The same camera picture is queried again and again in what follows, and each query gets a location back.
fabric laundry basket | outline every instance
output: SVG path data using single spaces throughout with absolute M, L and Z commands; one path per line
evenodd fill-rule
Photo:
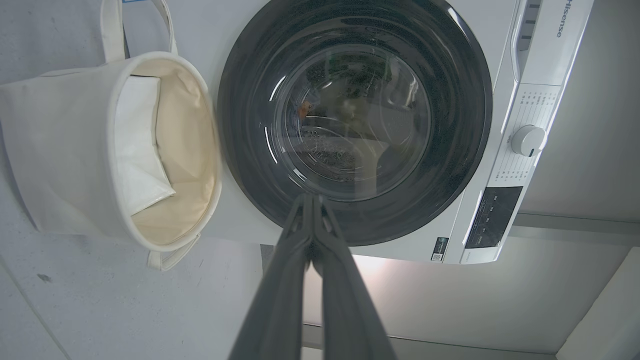
M 186 255 L 216 208 L 221 157 L 214 109 L 198 71 L 170 53 L 125 59 L 122 3 L 103 0 L 106 63 L 48 72 L 0 86 L 4 143 L 22 199 L 39 231 L 135 241 L 148 266 L 168 270 Z M 129 76 L 160 78 L 156 142 L 174 196 L 131 216 L 115 163 L 114 117 Z M 167 257 L 164 252 L 173 252 Z

washing machine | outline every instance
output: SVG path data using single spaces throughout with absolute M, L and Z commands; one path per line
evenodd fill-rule
M 202 236 L 275 245 L 312 192 L 354 254 L 495 261 L 592 2 L 273 0 L 245 14 L 217 96 L 223 194 Z

beige lining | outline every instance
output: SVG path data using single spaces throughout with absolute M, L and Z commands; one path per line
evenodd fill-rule
M 132 75 L 160 78 L 156 141 L 175 195 L 131 218 L 149 242 L 168 245 L 192 230 L 211 202 L 218 151 L 212 114 L 198 81 L 179 63 L 144 61 Z

basket handle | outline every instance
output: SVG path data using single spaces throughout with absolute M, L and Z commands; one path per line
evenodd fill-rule
M 180 260 L 182 260 L 182 258 L 184 258 L 184 256 L 189 252 L 189 250 L 191 250 L 198 239 L 200 239 L 200 234 L 197 234 L 195 239 L 191 240 L 191 242 L 187 243 L 185 246 L 172 252 L 166 258 L 164 257 L 164 252 L 150 251 L 149 257 L 147 258 L 147 266 L 160 271 L 170 270 Z
M 165 0 L 151 0 L 156 6 L 169 31 L 169 52 L 178 55 L 178 47 L 173 34 L 171 14 Z M 122 28 L 122 0 L 102 0 L 100 9 L 100 31 L 104 59 L 110 63 L 125 59 L 124 30 Z

barcode label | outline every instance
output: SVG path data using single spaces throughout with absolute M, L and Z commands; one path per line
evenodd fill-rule
M 433 247 L 431 261 L 442 261 L 444 252 L 447 250 L 447 244 L 449 244 L 449 238 L 438 238 L 436 240 L 436 246 Z

